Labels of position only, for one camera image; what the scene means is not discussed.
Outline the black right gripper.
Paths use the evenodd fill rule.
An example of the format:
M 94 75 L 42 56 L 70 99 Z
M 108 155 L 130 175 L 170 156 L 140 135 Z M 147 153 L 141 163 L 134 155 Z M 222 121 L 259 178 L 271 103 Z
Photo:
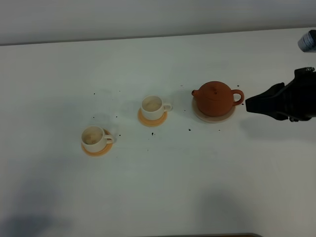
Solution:
M 246 99 L 246 110 L 250 113 L 286 120 L 282 90 L 285 84 L 278 83 L 267 91 Z M 286 113 L 290 121 L 309 121 L 316 116 L 316 70 L 305 67 L 294 71 L 294 79 L 286 86 L 288 100 Z

